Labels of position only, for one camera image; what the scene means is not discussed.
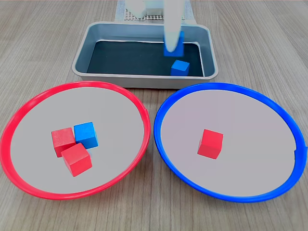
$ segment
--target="wood grain surface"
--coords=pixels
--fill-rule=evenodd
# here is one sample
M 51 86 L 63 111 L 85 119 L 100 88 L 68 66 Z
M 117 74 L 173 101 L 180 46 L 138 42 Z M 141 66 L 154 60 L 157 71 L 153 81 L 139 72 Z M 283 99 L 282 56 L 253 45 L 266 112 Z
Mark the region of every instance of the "wood grain surface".
M 35 95 L 80 80 L 71 64 L 86 27 L 113 21 L 116 1 L 0 1 L 0 129 Z M 295 119 L 308 141 L 308 2 L 192 1 L 212 34 L 219 74 L 257 90 Z M 151 123 L 174 91 L 131 90 Z M 87 198 L 50 201 L 17 189 L 0 168 L 1 231 L 307 231 L 307 168 L 286 194 L 257 204 L 206 196 L 160 157 L 153 136 L 138 166 Z

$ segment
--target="perforated panel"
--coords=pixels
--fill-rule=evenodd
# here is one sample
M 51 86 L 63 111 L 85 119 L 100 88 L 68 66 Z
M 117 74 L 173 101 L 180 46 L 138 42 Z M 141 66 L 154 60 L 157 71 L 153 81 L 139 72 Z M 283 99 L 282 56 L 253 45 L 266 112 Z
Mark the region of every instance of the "perforated panel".
M 146 20 L 163 20 L 163 15 L 146 15 L 143 18 L 135 17 L 131 12 L 125 10 L 125 21 L 146 21 Z

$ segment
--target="wooden block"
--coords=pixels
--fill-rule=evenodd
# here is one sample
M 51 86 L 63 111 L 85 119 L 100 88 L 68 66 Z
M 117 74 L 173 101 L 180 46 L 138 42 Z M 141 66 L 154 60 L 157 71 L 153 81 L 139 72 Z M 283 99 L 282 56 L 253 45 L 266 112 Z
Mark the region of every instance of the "wooden block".
M 76 143 L 82 143 L 86 149 L 98 146 L 96 132 L 92 122 L 75 125 L 74 132 Z
M 62 157 L 73 177 L 92 167 L 90 154 L 81 143 L 64 150 Z
M 164 43 L 164 56 L 166 57 L 183 57 L 184 56 L 184 32 L 183 31 L 180 32 L 178 45 L 173 52 L 169 52 Z
M 223 134 L 205 129 L 199 142 L 198 154 L 217 159 L 222 148 Z
M 189 63 L 176 60 L 171 67 L 172 76 L 187 76 L 189 71 Z
M 61 157 L 61 152 L 76 144 L 72 128 L 64 128 L 51 132 L 52 142 L 57 157 Z

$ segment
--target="blue cube in gripper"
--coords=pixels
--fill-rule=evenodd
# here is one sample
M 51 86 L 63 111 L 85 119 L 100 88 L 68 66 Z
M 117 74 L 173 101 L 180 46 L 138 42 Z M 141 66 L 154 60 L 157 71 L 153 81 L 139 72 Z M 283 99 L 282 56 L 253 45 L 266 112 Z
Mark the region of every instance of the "blue cube in gripper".
M 171 67 L 172 76 L 187 76 L 189 72 L 189 63 L 176 60 Z
M 74 133 L 76 143 L 82 143 L 86 149 L 98 146 L 97 136 L 92 122 L 75 125 Z
M 170 57 L 182 57 L 184 55 L 184 32 L 180 32 L 180 37 L 178 45 L 173 52 L 169 52 L 166 48 L 165 38 L 164 38 L 164 56 Z

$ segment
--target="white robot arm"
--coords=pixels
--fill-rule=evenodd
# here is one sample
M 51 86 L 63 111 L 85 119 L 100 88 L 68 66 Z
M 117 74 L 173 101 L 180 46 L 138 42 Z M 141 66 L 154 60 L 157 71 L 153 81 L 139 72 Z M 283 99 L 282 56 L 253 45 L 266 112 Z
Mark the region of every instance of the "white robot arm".
M 178 45 L 180 37 L 185 0 L 163 1 L 165 45 L 167 51 L 173 52 Z M 143 18 L 146 15 L 146 5 L 144 0 L 126 0 L 126 9 L 137 18 Z
M 165 45 L 173 52 L 179 41 L 185 0 L 164 0 Z

